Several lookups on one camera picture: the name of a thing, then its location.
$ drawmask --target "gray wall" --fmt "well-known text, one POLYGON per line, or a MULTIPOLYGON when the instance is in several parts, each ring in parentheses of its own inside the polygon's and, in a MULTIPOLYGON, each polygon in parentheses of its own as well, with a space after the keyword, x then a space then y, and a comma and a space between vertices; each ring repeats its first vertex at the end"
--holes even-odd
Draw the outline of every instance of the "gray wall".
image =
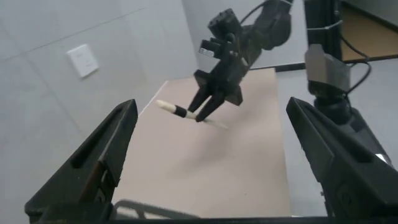
POLYGON ((181 0, 0 1, 0 217, 24 204, 119 103, 139 110, 197 61, 181 0), (89 44, 81 80, 66 52, 89 44))
MULTIPOLYGON (((199 67, 202 70, 208 72, 216 63, 216 59, 197 52, 201 40, 212 36, 207 29, 208 22, 227 8, 231 8, 238 19, 241 19, 261 2, 263 0, 183 0, 192 42, 197 53, 199 67)), ((303 1, 295 0, 290 13, 292 15, 290 39, 272 51, 263 51, 253 68, 304 62, 304 53, 307 50, 307 31, 303 1)), ((245 24, 253 23, 258 14, 259 11, 254 13, 245 24)))
POLYGON ((346 0, 346 2, 398 26, 396 0, 346 0))

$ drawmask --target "table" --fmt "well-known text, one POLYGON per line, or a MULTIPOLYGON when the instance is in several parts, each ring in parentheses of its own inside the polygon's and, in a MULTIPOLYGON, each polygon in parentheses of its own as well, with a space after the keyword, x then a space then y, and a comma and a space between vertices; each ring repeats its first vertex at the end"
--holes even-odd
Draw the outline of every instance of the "table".
MULTIPOLYGON (((113 203, 129 199, 202 218, 291 216, 274 69, 250 71, 241 88, 240 107, 227 102, 209 117, 228 130, 150 102, 113 203)), ((194 78, 173 80, 154 99, 186 108, 197 90, 194 78)))

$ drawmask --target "black robotic arm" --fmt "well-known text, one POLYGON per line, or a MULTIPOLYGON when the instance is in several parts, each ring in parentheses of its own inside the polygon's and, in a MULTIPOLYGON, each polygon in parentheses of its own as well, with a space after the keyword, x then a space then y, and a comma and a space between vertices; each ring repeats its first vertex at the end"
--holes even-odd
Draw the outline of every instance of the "black robotic arm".
POLYGON ((203 40, 199 52, 219 59, 210 73, 197 70, 194 74, 199 85, 188 107, 196 111, 209 97, 196 121, 203 121, 225 101, 239 106, 242 92, 239 84, 261 49, 272 50, 290 37, 290 8, 293 0, 268 0, 258 5, 239 23, 232 9, 227 9, 212 19, 208 28, 215 38, 203 40), (262 7, 253 25, 242 26, 250 14, 262 7))

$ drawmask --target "white marker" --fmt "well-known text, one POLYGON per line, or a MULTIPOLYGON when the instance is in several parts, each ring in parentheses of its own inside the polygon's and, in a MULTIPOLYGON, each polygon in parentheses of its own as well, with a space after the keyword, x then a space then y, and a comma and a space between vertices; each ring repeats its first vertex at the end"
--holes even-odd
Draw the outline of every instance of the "white marker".
MULTIPOLYGON (((177 116, 180 116, 182 118, 188 118, 188 119, 196 119, 197 114, 192 113, 189 110, 186 110, 182 108, 181 106, 173 105, 171 103, 165 102, 163 100, 157 100, 156 104, 158 107, 162 108, 163 110, 166 110, 172 114, 175 114, 177 116)), ((204 123, 210 124, 219 128, 225 128, 228 129, 228 127, 225 124, 210 120, 210 119, 205 119, 203 120, 204 123)))

